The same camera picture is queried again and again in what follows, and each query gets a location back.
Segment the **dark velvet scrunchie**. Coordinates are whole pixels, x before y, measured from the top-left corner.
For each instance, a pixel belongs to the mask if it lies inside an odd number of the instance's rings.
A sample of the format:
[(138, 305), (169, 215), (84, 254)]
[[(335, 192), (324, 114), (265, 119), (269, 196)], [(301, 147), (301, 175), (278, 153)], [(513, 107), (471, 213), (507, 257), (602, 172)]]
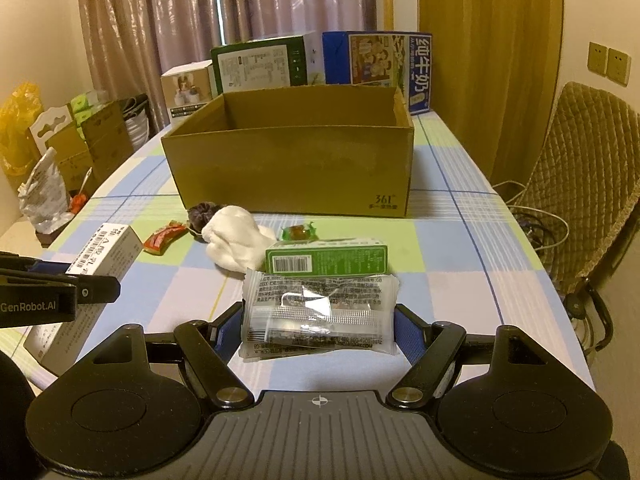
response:
[(204, 240), (202, 231), (218, 210), (221, 206), (212, 202), (201, 202), (188, 209), (189, 231), (198, 242)]

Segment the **white product box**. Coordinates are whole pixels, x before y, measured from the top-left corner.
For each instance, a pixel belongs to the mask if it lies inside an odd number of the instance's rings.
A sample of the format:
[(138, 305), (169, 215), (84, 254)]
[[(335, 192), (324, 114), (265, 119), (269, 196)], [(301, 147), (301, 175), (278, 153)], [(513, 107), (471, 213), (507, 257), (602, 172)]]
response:
[(218, 92), (212, 60), (178, 65), (160, 76), (171, 125), (177, 125), (212, 99)]

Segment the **mauve curtain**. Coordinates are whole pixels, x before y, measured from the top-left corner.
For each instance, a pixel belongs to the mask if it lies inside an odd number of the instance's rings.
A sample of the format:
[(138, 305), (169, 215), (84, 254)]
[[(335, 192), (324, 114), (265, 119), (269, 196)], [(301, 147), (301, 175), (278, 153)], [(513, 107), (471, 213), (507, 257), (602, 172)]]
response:
[(375, 0), (78, 0), (93, 85), (116, 99), (144, 93), (168, 125), (160, 76), (223, 44), (325, 30), (367, 29)]

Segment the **white cloth sock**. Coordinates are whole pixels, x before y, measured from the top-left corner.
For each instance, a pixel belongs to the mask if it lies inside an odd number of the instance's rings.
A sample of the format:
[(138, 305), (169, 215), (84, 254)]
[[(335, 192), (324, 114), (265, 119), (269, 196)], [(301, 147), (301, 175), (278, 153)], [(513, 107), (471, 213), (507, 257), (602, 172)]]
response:
[(260, 226), (254, 217), (238, 206), (218, 210), (202, 229), (206, 255), (221, 269), (244, 274), (257, 271), (265, 261), (266, 250), (276, 241), (276, 234)]

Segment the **quilted tan chair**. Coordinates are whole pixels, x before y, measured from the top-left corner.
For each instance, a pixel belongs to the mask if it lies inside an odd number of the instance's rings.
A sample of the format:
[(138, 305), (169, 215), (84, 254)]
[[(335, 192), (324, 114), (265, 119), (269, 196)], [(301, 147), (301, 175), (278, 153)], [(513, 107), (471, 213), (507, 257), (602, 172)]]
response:
[(521, 195), (551, 237), (536, 252), (584, 334), (585, 354), (613, 339), (612, 316), (591, 278), (639, 201), (639, 114), (613, 93), (570, 81)]

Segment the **dark wooden tray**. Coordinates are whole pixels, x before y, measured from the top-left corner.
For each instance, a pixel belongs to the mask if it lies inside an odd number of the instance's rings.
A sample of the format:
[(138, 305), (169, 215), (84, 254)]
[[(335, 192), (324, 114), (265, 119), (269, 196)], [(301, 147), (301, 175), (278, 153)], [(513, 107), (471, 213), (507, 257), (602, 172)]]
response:
[(48, 248), (60, 236), (66, 226), (75, 218), (71, 212), (59, 214), (51, 220), (43, 221), (35, 226), (35, 234), (42, 248)]

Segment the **blue milk carton box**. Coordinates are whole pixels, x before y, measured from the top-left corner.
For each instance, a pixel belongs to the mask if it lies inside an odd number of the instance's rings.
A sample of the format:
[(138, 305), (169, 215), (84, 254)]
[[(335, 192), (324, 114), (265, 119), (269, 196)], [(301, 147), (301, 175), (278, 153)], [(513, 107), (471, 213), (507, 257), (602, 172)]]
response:
[(428, 32), (324, 32), (322, 47), (327, 84), (397, 87), (410, 115), (431, 110)]

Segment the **white plastic bag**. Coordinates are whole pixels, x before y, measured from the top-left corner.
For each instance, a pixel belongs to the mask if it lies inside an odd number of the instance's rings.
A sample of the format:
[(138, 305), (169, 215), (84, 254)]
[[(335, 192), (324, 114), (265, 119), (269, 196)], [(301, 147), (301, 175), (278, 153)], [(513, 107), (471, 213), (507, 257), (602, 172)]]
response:
[(34, 229), (40, 222), (70, 212), (70, 196), (55, 155), (55, 149), (48, 148), (17, 190), (18, 209)]

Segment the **white shopping bag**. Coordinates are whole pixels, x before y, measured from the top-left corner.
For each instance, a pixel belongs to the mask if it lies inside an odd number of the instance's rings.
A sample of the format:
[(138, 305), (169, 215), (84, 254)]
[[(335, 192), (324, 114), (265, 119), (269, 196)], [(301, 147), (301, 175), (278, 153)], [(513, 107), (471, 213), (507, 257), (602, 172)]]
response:
[(119, 101), (122, 118), (134, 151), (140, 150), (150, 137), (149, 98), (145, 93)]

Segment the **white chair back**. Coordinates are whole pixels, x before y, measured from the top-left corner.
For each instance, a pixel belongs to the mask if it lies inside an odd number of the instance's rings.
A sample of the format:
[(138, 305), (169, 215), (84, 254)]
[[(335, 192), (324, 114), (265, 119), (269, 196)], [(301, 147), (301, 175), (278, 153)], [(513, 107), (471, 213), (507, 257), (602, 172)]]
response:
[(67, 105), (49, 107), (42, 112), (29, 127), (32, 138), (41, 155), (47, 151), (47, 140), (73, 122), (73, 115)]

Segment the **yellow plastic bag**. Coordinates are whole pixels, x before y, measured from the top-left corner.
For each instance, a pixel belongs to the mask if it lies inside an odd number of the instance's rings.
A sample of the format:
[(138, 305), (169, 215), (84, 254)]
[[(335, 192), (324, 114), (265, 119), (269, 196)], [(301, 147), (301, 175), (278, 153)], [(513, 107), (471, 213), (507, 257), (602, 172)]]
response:
[(1, 105), (1, 168), (8, 178), (26, 179), (40, 159), (30, 127), (42, 112), (40, 89), (29, 81)]

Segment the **white medicine box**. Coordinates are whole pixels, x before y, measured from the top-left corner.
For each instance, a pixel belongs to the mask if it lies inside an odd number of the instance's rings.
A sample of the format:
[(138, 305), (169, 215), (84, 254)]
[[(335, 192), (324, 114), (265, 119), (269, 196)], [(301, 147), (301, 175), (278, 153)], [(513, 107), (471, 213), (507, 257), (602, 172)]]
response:
[(48, 372), (60, 376), (77, 360), (107, 304), (117, 300), (120, 282), (142, 251), (131, 226), (103, 223), (92, 234), (66, 273), (79, 278), (74, 317), (32, 326), (27, 352)]

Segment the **green medicine box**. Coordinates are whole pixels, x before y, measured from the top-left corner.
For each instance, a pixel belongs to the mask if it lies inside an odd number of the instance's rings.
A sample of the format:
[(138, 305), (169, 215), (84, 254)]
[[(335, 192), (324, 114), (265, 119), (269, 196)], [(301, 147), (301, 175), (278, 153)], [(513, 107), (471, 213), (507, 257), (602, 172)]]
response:
[(312, 278), (387, 274), (388, 250), (373, 238), (277, 242), (266, 250), (265, 269)]

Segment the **green candy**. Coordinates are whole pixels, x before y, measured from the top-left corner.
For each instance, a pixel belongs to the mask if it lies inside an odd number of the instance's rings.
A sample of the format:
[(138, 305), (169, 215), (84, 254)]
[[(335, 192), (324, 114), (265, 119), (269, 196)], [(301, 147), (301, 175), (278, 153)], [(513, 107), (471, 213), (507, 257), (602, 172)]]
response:
[(285, 226), (280, 234), (282, 242), (309, 242), (318, 240), (317, 230), (312, 222)]

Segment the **red candy wrapper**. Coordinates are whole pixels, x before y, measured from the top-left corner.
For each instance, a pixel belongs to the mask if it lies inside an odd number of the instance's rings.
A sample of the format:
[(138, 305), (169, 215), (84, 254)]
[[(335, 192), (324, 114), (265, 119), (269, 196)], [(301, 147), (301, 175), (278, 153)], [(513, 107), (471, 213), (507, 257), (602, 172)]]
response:
[(179, 221), (171, 220), (166, 226), (154, 231), (143, 243), (143, 251), (152, 256), (161, 256), (171, 243), (189, 232), (189, 227)]

